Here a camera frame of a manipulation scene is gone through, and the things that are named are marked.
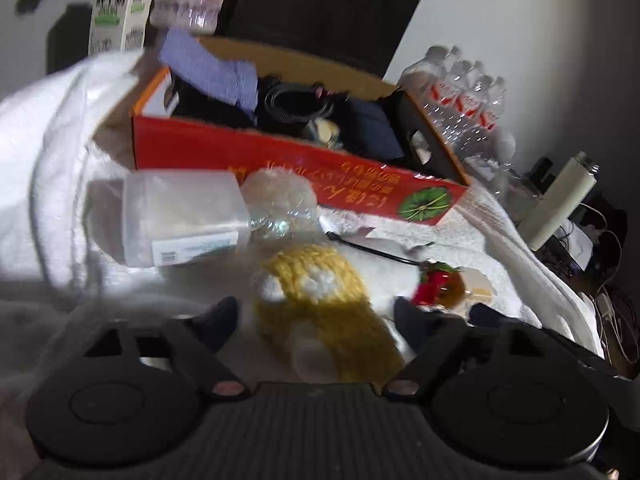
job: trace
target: white blanket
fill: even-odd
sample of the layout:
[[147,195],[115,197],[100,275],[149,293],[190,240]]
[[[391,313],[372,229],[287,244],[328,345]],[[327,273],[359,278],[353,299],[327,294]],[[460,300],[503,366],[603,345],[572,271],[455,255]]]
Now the white blanket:
[[[228,295],[247,300],[242,261],[162,269],[122,263],[119,201],[122,177],[133,168],[128,113],[156,68],[149,54],[144,60],[103,54],[0,104],[0,474],[6,478],[18,478],[34,459],[16,407],[34,378],[103,320],[194,314]],[[436,242],[422,255],[484,272],[498,292],[497,310],[602,355],[593,309],[536,260],[481,186],[472,186],[435,227],[323,213],[343,231],[370,226],[371,235],[408,247]],[[249,322],[243,316],[243,326]],[[222,359],[249,382],[289,378],[258,346],[241,332]],[[16,447],[22,454],[13,454]]]

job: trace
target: red box side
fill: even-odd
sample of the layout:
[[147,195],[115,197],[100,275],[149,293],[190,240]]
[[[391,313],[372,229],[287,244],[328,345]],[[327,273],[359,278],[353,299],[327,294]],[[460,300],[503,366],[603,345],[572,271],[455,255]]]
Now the red box side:
[[449,180],[250,130],[139,114],[133,125],[139,169],[231,170],[242,182],[261,168],[287,168],[311,181],[318,203],[361,213],[417,221],[416,208],[400,206],[413,193],[437,187],[448,194],[449,206],[443,200],[424,204],[434,216],[420,222],[436,224],[466,190]]

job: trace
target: white paper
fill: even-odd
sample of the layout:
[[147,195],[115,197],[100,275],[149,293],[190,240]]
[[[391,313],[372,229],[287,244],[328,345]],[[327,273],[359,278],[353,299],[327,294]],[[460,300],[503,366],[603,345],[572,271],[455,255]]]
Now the white paper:
[[153,240],[151,252],[156,267],[190,262],[204,254],[225,253],[238,244],[238,231],[215,235]]

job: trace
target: plastic water bottle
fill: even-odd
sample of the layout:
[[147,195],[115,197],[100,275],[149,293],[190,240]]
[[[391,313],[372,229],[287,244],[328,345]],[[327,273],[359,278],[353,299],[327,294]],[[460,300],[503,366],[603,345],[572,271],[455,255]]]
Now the plastic water bottle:
[[443,62],[448,54],[446,47],[433,45],[420,61],[402,70],[398,85],[411,91],[418,102],[424,106],[426,93],[431,85],[435,80],[445,76]]
[[447,55],[442,61],[443,71],[438,74],[437,78],[434,78],[431,82],[431,85],[427,88],[427,93],[422,99],[422,106],[424,107],[424,111],[431,118],[436,126],[436,129],[439,127],[439,124],[442,122],[442,117],[444,113],[444,107],[433,99],[433,95],[431,92],[431,87],[437,82],[444,81],[447,77],[447,74],[451,71],[453,66],[462,60],[462,50],[460,47],[454,45],[451,50],[447,50]]
[[466,75],[466,78],[469,79],[469,84],[473,86],[476,84],[476,81],[478,81],[478,78],[485,73],[484,63],[482,63],[482,61],[476,61],[473,68]]
[[460,92],[469,88],[466,74],[471,70],[471,63],[458,60],[453,64],[447,75],[431,85],[430,98],[439,105],[453,105]]
[[447,144],[455,144],[458,136],[467,126],[465,117],[455,109],[454,105],[456,98],[468,90],[467,73],[471,68],[470,62],[458,60],[444,80],[437,81],[431,86],[430,97],[433,101],[433,110],[428,115]]
[[489,88],[489,99],[480,113],[480,125],[489,131],[495,128],[498,119],[504,114],[504,98],[507,88],[501,77],[495,79],[495,83]]
[[490,76],[482,74],[478,76],[472,87],[456,99],[456,110],[468,119],[468,126],[457,136],[454,147],[456,155],[462,160],[468,156],[481,153],[486,149],[485,144],[490,137],[490,130],[482,124],[482,114],[487,108],[498,113],[499,106],[491,104],[493,80]]
[[492,82],[490,76],[478,77],[468,90],[460,92],[456,98],[456,110],[470,120],[478,118],[481,108],[489,100],[489,87]]
[[510,168],[513,155],[516,153],[516,139],[509,132],[504,132],[500,126],[491,131],[489,150],[485,156],[489,156],[498,163],[498,171],[489,184],[491,191],[502,205],[509,200]]

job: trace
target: green leaf logo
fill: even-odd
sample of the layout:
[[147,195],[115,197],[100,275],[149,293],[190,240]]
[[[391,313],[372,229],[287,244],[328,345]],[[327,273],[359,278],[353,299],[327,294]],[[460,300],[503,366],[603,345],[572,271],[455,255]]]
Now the green leaf logo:
[[103,14],[97,16],[94,21],[96,25],[115,26],[120,24],[120,19],[117,14]]
[[409,222],[423,222],[444,214],[450,205],[446,187],[427,187],[402,200],[398,214]]

